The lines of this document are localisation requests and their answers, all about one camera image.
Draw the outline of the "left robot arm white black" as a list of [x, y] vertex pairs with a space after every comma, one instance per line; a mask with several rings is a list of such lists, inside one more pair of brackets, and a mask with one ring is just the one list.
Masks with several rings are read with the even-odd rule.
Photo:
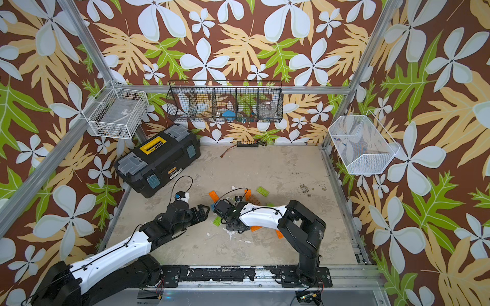
[[155, 249], [207, 220], [210, 208], [191, 208], [185, 201], [168, 205], [164, 213], [139, 224], [130, 237], [86, 260], [52, 266], [27, 305], [94, 305], [127, 288], [160, 287], [165, 280]]

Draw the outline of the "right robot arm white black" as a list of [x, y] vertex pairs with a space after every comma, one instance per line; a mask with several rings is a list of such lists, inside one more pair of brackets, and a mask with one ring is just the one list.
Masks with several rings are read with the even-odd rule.
[[269, 207], [245, 201], [232, 204], [220, 200], [212, 210], [231, 232], [246, 232], [254, 226], [280, 232], [298, 252], [298, 281], [307, 286], [316, 284], [326, 224], [301, 202], [291, 200], [287, 205]]

